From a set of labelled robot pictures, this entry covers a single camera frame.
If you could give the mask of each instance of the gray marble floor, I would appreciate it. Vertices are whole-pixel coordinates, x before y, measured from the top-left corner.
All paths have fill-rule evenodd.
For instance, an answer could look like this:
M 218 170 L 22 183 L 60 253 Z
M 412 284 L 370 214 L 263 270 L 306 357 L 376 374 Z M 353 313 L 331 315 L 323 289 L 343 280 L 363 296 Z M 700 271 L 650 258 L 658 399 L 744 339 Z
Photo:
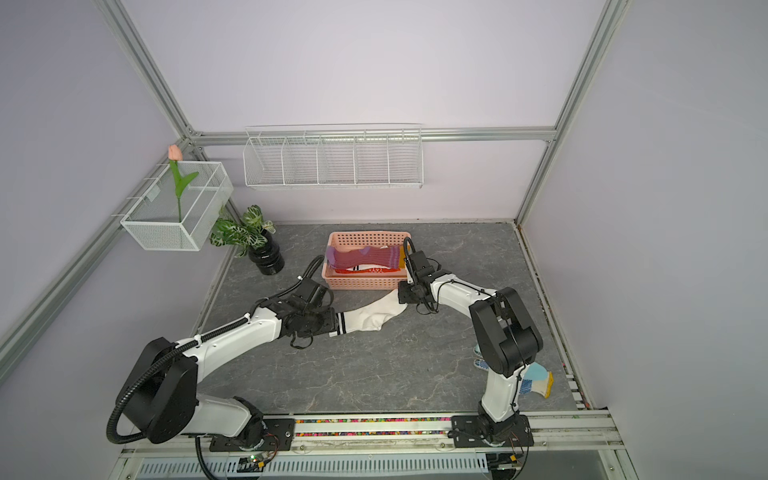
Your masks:
M 417 249 L 462 279 L 515 288 L 544 337 L 536 361 L 554 375 L 549 398 L 525 394 L 521 409 L 576 409 L 515 232 L 506 223 L 278 226 L 275 240 L 285 257 L 283 271 L 264 276 L 247 258 L 234 259 L 205 330 L 238 318 L 253 301 L 291 285 L 315 255 L 325 252 L 331 232 L 342 230 L 410 232 Z M 320 271 L 314 279 L 322 280 Z M 335 294 L 333 306 L 345 311 L 386 292 Z M 208 376 L 198 391 L 241 396 L 266 413 L 304 413 L 474 411 L 485 390 L 486 373 L 472 365 L 472 324 L 451 309 L 423 316 L 409 306 L 379 332 L 323 335 L 305 350 L 288 343 L 282 338 L 245 353 Z

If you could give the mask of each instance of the pink tulip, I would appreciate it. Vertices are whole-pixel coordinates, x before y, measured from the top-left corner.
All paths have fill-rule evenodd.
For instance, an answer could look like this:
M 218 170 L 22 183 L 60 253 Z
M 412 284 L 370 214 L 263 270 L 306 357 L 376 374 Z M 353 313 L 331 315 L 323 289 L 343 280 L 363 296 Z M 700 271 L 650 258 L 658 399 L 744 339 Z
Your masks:
M 168 147 L 168 160 L 182 161 L 184 156 L 181 154 L 181 149 L 176 145 Z

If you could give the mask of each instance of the ventilation grille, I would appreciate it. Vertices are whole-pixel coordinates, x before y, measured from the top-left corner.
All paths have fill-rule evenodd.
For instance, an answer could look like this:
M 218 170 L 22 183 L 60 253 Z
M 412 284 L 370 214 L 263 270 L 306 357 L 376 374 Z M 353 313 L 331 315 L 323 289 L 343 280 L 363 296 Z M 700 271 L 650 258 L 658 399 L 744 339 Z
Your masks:
M 220 478 L 253 477 L 254 473 L 238 473 L 240 457 L 214 459 L 208 465 Z M 269 477 L 365 477 L 380 475 L 410 475 L 419 473 L 487 473 L 485 455 L 476 453 L 445 453 L 424 455 L 279 455 L 266 466 L 264 478 Z M 146 458 L 137 480 L 150 478 L 205 478 L 195 458 Z

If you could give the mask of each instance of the white wall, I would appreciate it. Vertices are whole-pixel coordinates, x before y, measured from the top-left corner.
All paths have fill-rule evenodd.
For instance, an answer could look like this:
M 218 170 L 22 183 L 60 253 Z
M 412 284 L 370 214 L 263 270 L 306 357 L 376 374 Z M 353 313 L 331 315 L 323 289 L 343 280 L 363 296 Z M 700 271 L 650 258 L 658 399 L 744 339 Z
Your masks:
M 768 4 L 635 0 L 524 225 L 640 478 L 765 478 Z
M 125 4 L 192 125 L 243 131 L 275 124 L 553 125 L 604 0 Z M 238 188 L 234 199 L 260 204 L 280 221 L 508 219 L 542 146 L 425 144 L 421 190 Z M 227 169 L 242 184 L 242 147 L 207 150 L 233 159 Z
M 543 141 L 424 143 L 422 188 L 271 190 L 245 187 L 243 147 L 207 147 L 232 177 L 238 208 L 275 221 L 511 219 L 544 153 Z
M 123 235 L 0 387 L 3 478 L 108 477 L 115 397 L 148 342 L 189 336 L 223 252 L 147 252 Z
M 88 0 L 0 5 L 0 334 L 176 135 Z
M 89 0 L 0 3 L 0 334 L 176 135 Z M 106 419 L 143 346 L 189 334 L 224 250 L 127 234 L 0 386 L 3 478 L 106 478 Z
M 125 2 L 199 131 L 553 125 L 603 4 Z

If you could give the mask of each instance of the wall-mounted wire rack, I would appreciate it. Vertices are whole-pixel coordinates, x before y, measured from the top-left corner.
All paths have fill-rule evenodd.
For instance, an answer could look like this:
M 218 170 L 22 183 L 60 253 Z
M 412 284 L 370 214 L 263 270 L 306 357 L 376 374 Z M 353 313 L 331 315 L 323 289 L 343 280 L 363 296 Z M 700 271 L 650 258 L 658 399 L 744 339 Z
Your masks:
M 421 187 L 417 124 L 248 127 L 245 183 L 256 190 Z
M 221 162 L 180 161 L 177 166 L 183 176 L 197 172 L 181 199 L 166 165 L 120 222 L 145 250 L 200 250 L 232 194 Z

